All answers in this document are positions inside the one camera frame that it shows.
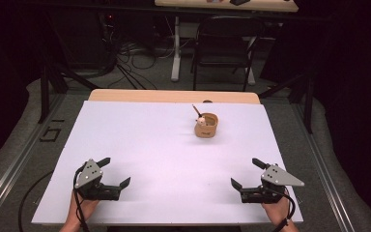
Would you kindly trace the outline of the black metal stand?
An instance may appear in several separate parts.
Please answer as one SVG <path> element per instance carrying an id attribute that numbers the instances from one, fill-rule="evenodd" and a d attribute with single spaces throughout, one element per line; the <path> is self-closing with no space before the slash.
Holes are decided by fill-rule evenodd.
<path id="1" fill-rule="evenodd" d="M 302 121 L 307 132 L 312 133 L 311 119 L 315 76 L 316 74 L 313 72 L 305 72 L 298 74 L 286 81 L 276 84 L 269 90 L 261 93 L 259 95 L 259 98 L 265 99 L 286 87 L 290 87 L 291 93 L 288 96 L 288 100 L 290 103 L 299 103 L 301 100 L 304 100 Z"/>
<path id="2" fill-rule="evenodd" d="M 69 87 L 64 80 L 63 75 L 70 77 L 89 90 L 99 89 L 99 86 L 93 84 L 77 73 L 69 70 L 66 66 L 59 63 L 53 63 L 43 66 L 43 74 L 41 76 L 41 117 L 39 123 L 43 123 L 50 112 L 49 102 L 49 86 L 52 86 L 57 94 L 66 94 Z"/>

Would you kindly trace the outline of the person's right hand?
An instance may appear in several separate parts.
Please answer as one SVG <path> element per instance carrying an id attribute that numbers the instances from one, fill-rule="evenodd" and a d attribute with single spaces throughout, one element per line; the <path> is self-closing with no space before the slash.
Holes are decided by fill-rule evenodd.
<path id="1" fill-rule="evenodd" d="M 284 196 L 277 203 L 262 203 L 261 206 L 275 226 L 279 225 L 290 213 L 290 201 Z"/>

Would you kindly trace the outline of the white board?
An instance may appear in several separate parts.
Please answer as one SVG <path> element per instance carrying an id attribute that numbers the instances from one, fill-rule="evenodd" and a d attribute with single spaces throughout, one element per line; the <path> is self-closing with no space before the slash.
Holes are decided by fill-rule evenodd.
<path id="1" fill-rule="evenodd" d="M 102 182 L 129 186 L 117 201 L 102 201 L 90 217 L 104 225 L 247 225 L 268 220 L 258 204 L 244 204 L 231 178 L 261 183 L 252 163 L 282 164 L 265 107 L 195 103 L 218 117 L 212 138 L 194 133 L 191 103 L 87 101 L 71 130 L 35 212 L 36 224 L 64 222 L 72 179 L 86 160 L 111 158 Z"/>

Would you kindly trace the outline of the light wooden table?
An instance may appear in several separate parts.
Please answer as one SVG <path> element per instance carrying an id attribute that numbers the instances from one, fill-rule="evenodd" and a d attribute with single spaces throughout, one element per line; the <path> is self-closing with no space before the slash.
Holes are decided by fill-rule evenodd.
<path id="1" fill-rule="evenodd" d="M 95 102 L 226 102 L 259 104 L 250 92 L 95 89 L 89 96 Z"/>

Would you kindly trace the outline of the light wooden desk top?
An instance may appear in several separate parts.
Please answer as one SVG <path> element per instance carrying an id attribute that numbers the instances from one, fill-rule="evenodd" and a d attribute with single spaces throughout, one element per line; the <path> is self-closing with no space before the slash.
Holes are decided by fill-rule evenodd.
<path id="1" fill-rule="evenodd" d="M 296 13 L 299 10 L 294 0 L 250 0 L 239 6 L 233 5 L 231 0 L 155 0 L 155 5 L 160 7 L 249 10 L 282 13 Z"/>

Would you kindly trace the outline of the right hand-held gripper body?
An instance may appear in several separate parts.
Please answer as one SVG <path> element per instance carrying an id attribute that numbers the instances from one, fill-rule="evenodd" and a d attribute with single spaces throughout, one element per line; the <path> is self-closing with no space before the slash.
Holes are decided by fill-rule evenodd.
<path id="1" fill-rule="evenodd" d="M 303 187 L 304 182 L 277 164 L 268 164 L 261 175 L 261 185 L 257 188 L 240 190 L 242 203 L 277 203 L 285 194 L 287 186 Z"/>

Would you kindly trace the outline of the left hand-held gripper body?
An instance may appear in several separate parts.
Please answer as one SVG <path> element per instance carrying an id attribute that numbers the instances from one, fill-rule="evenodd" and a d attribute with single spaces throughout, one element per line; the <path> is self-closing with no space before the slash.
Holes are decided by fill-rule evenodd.
<path id="1" fill-rule="evenodd" d="M 86 200 L 113 200 L 120 198 L 120 188 L 106 186 L 100 180 L 103 172 L 98 168 L 97 161 L 87 160 L 76 170 L 77 177 L 73 182 L 73 188 Z"/>

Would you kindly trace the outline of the aluminium floor rail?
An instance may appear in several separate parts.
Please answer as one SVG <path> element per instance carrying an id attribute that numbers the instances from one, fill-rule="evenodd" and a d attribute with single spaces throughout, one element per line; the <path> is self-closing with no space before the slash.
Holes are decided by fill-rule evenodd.
<path id="1" fill-rule="evenodd" d="M 291 105 L 297 121 L 300 124 L 300 130 L 304 134 L 305 140 L 311 150 L 311 159 L 318 173 L 319 179 L 324 188 L 324 192 L 328 198 L 329 205 L 335 215 L 336 221 L 340 227 L 341 232 L 356 232 L 353 223 L 350 220 L 349 214 L 345 209 L 342 198 L 339 195 L 331 175 L 328 171 L 327 165 L 322 156 L 321 150 L 317 145 L 313 134 L 308 132 L 302 119 L 302 109 L 298 104 Z"/>
<path id="2" fill-rule="evenodd" d="M 0 207 L 64 97 L 64 95 L 54 95 L 49 98 L 49 112 L 43 121 L 41 121 L 41 102 L 36 97 L 29 98 L 25 111 L 0 149 Z"/>

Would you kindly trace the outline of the person's left hand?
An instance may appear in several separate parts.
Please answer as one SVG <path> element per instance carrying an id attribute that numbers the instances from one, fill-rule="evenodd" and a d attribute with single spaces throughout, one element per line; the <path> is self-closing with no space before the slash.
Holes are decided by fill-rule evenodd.
<path id="1" fill-rule="evenodd" d="M 84 200 L 78 193 L 71 193 L 71 203 L 66 221 L 79 221 L 77 212 L 81 209 L 85 219 L 88 219 L 99 205 L 98 200 Z"/>

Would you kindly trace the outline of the wooden pen holder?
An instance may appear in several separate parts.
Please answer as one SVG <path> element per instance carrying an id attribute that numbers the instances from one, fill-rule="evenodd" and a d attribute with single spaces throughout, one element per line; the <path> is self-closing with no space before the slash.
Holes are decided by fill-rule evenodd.
<path id="1" fill-rule="evenodd" d="M 218 117 L 213 113 L 203 113 L 196 120 L 194 133 L 200 138 L 212 138 L 215 136 L 218 126 Z"/>

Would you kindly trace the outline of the white desk leg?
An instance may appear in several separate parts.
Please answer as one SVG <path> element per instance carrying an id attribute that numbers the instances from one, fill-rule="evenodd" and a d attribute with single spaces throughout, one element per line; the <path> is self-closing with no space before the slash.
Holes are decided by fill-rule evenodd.
<path id="1" fill-rule="evenodd" d="M 253 43 L 255 42 L 255 40 L 256 40 L 256 38 L 255 38 L 255 37 L 252 37 L 252 38 L 249 40 L 248 45 L 253 45 Z M 248 83 L 250 86 L 253 86 L 253 85 L 256 84 L 253 70 L 252 70 L 251 68 L 249 68 L 249 69 L 247 69 L 247 71 L 248 71 L 248 81 L 247 81 L 247 83 Z"/>
<path id="2" fill-rule="evenodd" d="M 171 80 L 177 82 L 180 79 L 180 66 L 181 66 L 181 54 L 180 54 L 180 21 L 179 18 L 175 17 L 174 26 L 174 57 L 172 65 Z"/>

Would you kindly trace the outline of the black folding chair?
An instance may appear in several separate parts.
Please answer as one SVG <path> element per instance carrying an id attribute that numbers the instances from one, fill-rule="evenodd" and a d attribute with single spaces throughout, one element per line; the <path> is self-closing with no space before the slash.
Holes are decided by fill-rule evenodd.
<path id="1" fill-rule="evenodd" d="M 199 68 L 244 69 L 246 89 L 257 41 L 265 31 L 265 23 L 254 16 L 214 15 L 198 26 L 191 63 L 193 89 Z"/>

